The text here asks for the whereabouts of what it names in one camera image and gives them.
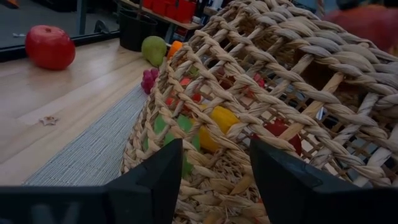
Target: woven basket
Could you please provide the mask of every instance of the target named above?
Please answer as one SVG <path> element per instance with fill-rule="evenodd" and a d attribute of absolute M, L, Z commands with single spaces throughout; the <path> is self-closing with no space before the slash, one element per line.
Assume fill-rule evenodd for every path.
<path fill-rule="evenodd" d="M 299 49 L 304 57 L 296 61 Z M 397 62 L 370 41 L 289 1 L 233 1 L 197 30 L 161 72 L 133 127 L 121 171 L 162 147 L 166 131 L 154 132 L 161 114 L 166 130 L 184 139 L 185 154 L 194 165 L 182 180 L 175 223 L 224 223 L 227 217 L 231 223 L 269 223 L 258 203 L 248 156 L 253 133 L 295 157 L 287 140 L 299 134 L 301 158 L 313 166 L 361 187 L 397 186 Z M 310 66 L 320 68 L 317 76 L 327 77 L 320 89 L 303 79 Z M 192 78 L 189 71 L 195 69 L 197 77 Z M 252 79 L 255 73 L 265 79 L 265 88 Z M 193 81 L 183 87 L 180 80 L 187 76 Z M 236 80 L 227 90 L 220 86 L 225 76 Z M 344 85 L 366 97 L 361 101 L 337 91 Z M 180 101 L 167 106 L 172 90 Z M 194 92 L 202 102 L 191 99 Z M 199 105 L 203 102 L 206 108 Z M 229 109 L 240 122 L 223 133 L 210 118 L 215 106 Z M 326 112 L 319 120 L 315 117 L 321 108 Z M 195 120 L 187 134 L 177 125 L 179 114 Z M 263 127 L 276 117 L 289 125 L 278 138 Z M 200 127 L 218 143 L 214 154 L 200 153 L 191 144 Z"/>

